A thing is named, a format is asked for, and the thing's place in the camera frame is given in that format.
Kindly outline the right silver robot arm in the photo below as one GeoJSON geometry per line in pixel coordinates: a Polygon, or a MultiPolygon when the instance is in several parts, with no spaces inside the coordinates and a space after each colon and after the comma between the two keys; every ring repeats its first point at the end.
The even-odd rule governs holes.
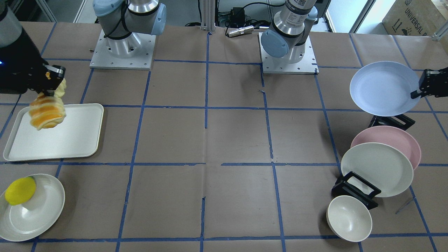
{"type": "MultiPolygon", "coordinates": [[[[111,53],[123,56],[117,41],[131,50],[139,46],[135,34],[160,35],[166,24],[166,6],[158,0],[95,0],[94,12],[111,53]]],[[[50,65],[4,0],[1,1],[1,80],[3,94],[20,95],[32,90],[54,96],[62,86],[66,69],[50,65]]]]}

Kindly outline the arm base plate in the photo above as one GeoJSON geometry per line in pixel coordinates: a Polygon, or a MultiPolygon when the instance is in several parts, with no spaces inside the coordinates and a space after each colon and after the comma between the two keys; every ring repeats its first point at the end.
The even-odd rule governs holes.
{"type": "Polygon", "coordinates": [[[316,62],[310,37],[305,44],[291,49],[284,57],[270,56],[261,44],[262,33],[259,32],[260,56],[263,72],[266,74],[300,74],[317,75],[320,71],[316,62]]]}
{"type": "Polygon", "coordinates": [[[150,70],[156,35],[132,33],[122,40],[104,37],[101,31],[90,67],[110,70],[150,70]]]}

